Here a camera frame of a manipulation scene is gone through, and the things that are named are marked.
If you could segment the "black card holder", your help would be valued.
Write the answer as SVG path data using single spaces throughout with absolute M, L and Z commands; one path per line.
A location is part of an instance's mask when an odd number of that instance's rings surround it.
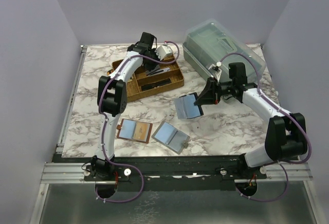
M 202 107 L 195 105 L 198 95 L 196 92 L 181 96 L 174 100 L 177 117 L 180 120 L 194 119 L 204 115 Z

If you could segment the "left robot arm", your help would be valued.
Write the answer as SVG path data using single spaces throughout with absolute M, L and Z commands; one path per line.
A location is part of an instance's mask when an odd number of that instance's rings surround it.
M 104 119 L 91 167 L 102 180 L 109 180 L 114 174 L 115 166 L 111 159 L 114 156 L 118 120 L 127 105 L 126 83 L 140 66 L 153 69 L 158 65 L 159 58 L 153 48 L 156 43 L 154 35 L 143 32 L 140 40 L 128 47 L 119 66 L 108 77 L 102 76 L 99 79 L 97 105 Z

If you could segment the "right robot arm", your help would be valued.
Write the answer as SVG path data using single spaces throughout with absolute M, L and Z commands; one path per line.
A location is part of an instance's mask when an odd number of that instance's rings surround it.
M 207 79 L 206 86 L 196 98 L 196 106 L 217 104 L 224 96 L 237 99 L 250 107 L 267 122 L 265 142 L 253 151 L 241 154 L 237 161 L 236 172 L 244 179 L 261 167 L 277 161 L 287 160 L 307 152 L 305 138 L 305 119 L 300 113 L 289 113 L 247 81 L 245 64 L 242 62 L 228 65 L 230 81 L 220 83 L 214 77 Z

